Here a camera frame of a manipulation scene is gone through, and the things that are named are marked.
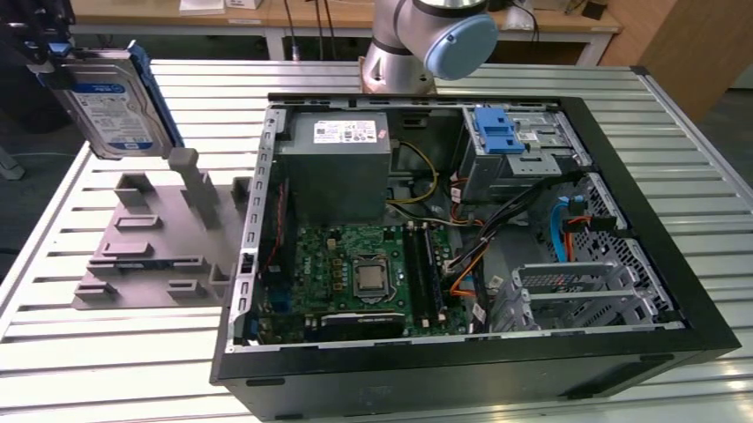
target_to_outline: table surface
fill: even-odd
[[[359,91],[355,63],[154,61],[153,73],[215,184],[252,174],[268,92]],[[626,68],[487,65],[463,80],[437,82],[439,93],[584,99],[742,348],[611,398],[353,421],[750,421],[753,197],[709,142],[650,80]],[[145,171],[154,184],[180,183],[157,158],[101,161],[81,150],[0,286],[2,422],[247,422],[241,404],[207,382],[219,308],[69,308],[122,171]]]
[[[297,27],[316,27],[313,2],[288,2],[292,24]],[[180,0],[72,0],[70,3],[78,24],[288,26],[283,0],[264,0],[256,10],[227,9],[223,15],[207,16],[180,16]],[[320,6],[321,23],[325,25],[321,2]],[[371,28],[372,0],[329,0],[329,9],[335,28]],[[499,25],[504,23],[506,11],[494,12],[491,16]],[[556,11],[535,11],[535,16],[542,32],[616,33],[622,28],[607,12],[600,20],[583,18],[576,14],[564,15]]]

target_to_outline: white desk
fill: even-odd
[[[359,90],[355,63],[157,61],[153,73],[215,184],[252,174],[268,92]],[[470,78],[440,82],[439,92],[584,98],[742,348],[607,399],[336,421],[750,421],[753,195],[650,78],[624,68],[486,66]],[[178,182],[158,159],[100,161],[81,150],[0,288],[4,423],[253,421],[207,382],[219,308],[68,306],[125,170],[145,170],[154,184]]]

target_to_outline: wooden desk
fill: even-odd
[[[313,2],[288,0],[292,25],[300,36],[319,34]],[[269,58],[284,60],[283,38],[289,36],[283,0],[264,0],[252,11],[228,9],[223,15],[180,16],[180,0],[72,0],[77,25],[74,33],[184,34],[184,35],[261,35],[267,39]],[[327,17],[320,3],[321,25]],[[371,38],[372,0],[329,0],[335,36]],[[607,14],[600,20],[578,14],[535,11],[539,39],[544,42],[587,44],[578,65],[595,65],[619,22]],[[506,11],[491,14],[502,26]],[[527,41],[530,31],[502,31],[500,41]]]
[[[267,45],[272,60],[284,57],[283,37],[289,36],[287,13],[283,0],[267,0],[268,14],[265,18]],[[296,35],[317,36],[316,8],[305,0],[288,0],[291,6],[292,26]],[[321,25],[327,26],[327,16],[320,7]],[[372,0],[329,0],[332,13],[332,26],[335,36],[371,38],[371,19],[373,14]],[[622,26],[608,15],[603,14],[600,20],[583,18],[578,14],[564,15],[556,11],[535,11],[539,23],[539,40],[543,42],[578,42],[586,43],[578,58],[578,65],[595,66],[600,55],[608,45],[611,35],[618,33]],[[506,11],[491,14],[499,27],[504,25]],[[500,41],[528,41],[530,31],[500,31]]]
[[[173,35],[263,35],[271,1],[221,15],[180,16],[180,0],[70,0],[73,33]]]
[[[329,0],[329,11],[332,13],[332,26],[335,28],[371,28],[375,0]],[[284,12],[283,0],[265,0],[269,7],[265,17],[267,26],[288,26],[287,14]],[[316,8],[312,2],[305,0],[288,0],[291,6],[292,25],[299,27],[316,26]],[[323,11],[321,23],[327,25],[327,16]],[[535,11],[539,29],[543,33],[618,33],[622,25],[604,12],[600,20],[583,18],[580,15],[564,15],[558,11]],[[490,14],[498,26],[504,25],[507,19],[506,11]]]

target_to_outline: hard drive label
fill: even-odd
[[[313,124],[313,143],[375,143],[375,121],[319,121]]]
[[[146,150],[153,141],[120,84],[77,84],[73,97],[102,141],[118,150]]]

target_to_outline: red wire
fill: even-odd
[[[273,247],[272,247],[272,252],[269,253],[269,257],[267,258],[267,263],[263,266],[263,271],[267,271],[267,269],[269,269],[269,265],[272,264],[272,259],[273,259],[273,255],[277,252],[277,248],[280,247],[280,239],[283,237],[283,184],[280,183],[280,186],[277,188],[279,193],[280,193],[280,198],[277,199],[277,230],[276,230],[276,235],[273,238]]]
[[[590,216],[578,216],[567,221],[567,223],[578,223],[583,220],[590,222]],[[567,252],[567,261],[575,260],[575,246],[574,246],[574,235],[572,232],[564,233],[564,251]]]

